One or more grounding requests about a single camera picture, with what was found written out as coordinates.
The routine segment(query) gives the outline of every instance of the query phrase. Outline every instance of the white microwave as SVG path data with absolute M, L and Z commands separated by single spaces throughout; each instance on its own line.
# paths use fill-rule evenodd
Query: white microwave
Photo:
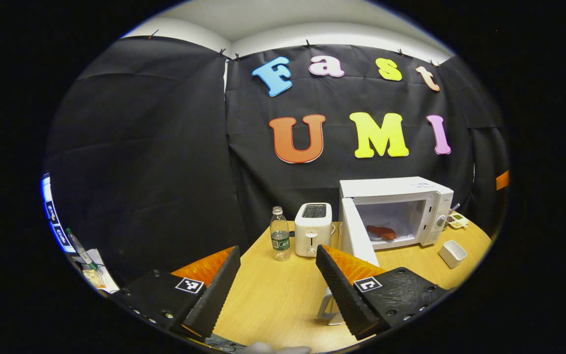
M 340 181 L 341 250 L 378 265 L 375 250 L 434 244 L 452 200 L 422 177 Z

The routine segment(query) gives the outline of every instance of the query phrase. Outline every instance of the ceiling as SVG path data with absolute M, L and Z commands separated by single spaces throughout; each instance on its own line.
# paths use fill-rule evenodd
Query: ceiling
M 365 0 L 191 0 L 157 15 L 205 27 L 230 42 L 301 23 L 348 22 L 397 31 L 447 50 L 404 18 Z

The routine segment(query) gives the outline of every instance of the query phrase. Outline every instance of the black curtain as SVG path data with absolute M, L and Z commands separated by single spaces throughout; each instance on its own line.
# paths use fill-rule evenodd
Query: black curtain
M 54 203 L 120 285 L 249 246 L 229 166 L 225 60 L 173 38 L 124 38 L 61 103 L 45 161 Z
M 252 72 L 275 58 L 290 63 L 292 87 L 270 97 L 268 87 Z M 340 60 L 342 77 L 317 76 L 309 72 L 314 56 Z M 377 58 L 393 60 L 402 73 L 400 81 L 387 81 L 379 74 Z M 433 74 L 440 91 L 431 90 L 416 67 Z M 470 96 L 462 88 L 470 83 L 468 69 L 452 58 L 434 67 L 429 62 L 370 47 L 355 45 L 312 45 L 267 50 L 232 60 L 226 85 L 226 120 L 231 163 L 238 187 L 238 199 L 252 242 L 268 226 L 273 206 L 282 206 L 285 217 L 293 220 L 303 203 L 328 202 L 339 213 L 339 180 L 420 176 L 454 191 L 453 204 L 487 233 L 494 225 L 487 213 L 495 205 L 495 177 L 507 156 L 500 153 L 503 138 L 499 110 L 481 86 L 471 85 Z M 385 114 L 402 116 L 407 157 L 380 156 L 359 159 L 357 129 L 349 119 L 354 112 L 366 112 L 381 126 Z M 324 150 L 310 162 L 288 164 L 274 152 L 269 121 L 294 117 L 294 147 L 310 144 L 306 115 L 326 117 L 323 123 Z M 434 152 L 436 141 L 427 115 L 444 118 L 444 129 L 452 151 Z

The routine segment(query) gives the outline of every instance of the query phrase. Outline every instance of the white toaster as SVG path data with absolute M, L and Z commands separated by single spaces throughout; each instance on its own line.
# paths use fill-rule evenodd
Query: white toaster
M 315 257 L 319 244 L 331 246 L 332 226 L 331 204 L 303 204 L 294 219 L 296 236 L 296 254 L 303 257 Z

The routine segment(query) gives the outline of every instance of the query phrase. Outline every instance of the wooden table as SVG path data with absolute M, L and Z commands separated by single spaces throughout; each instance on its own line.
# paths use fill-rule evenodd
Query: wooden table
M 294 222 L 289 221 L 290 231 Z M 467 251 L 458 267 L 449 269 L 438 255 L 442 244 L 453 239 Z M 214 334 L 243 345 L 268 343 L 275 350 L 308 346 L 312 353 L 328 352 L 358 343 L 346 324 L 327 325 L 316 318 L 327 287 L 316 258 L 294 253 L 285 262 L 274 260 L 269 229 L 242 256 L 233 286 L 218 317 Z M 339 230 L 332 245 L 339 244 Z M 404 266 L 444 289 L 460 285 L 485 255 L 489 237 L 473 222 L 467 229 L 447 227 L 434 245 L 404 246 L 376 252 L 379 265 L 391 270 Z

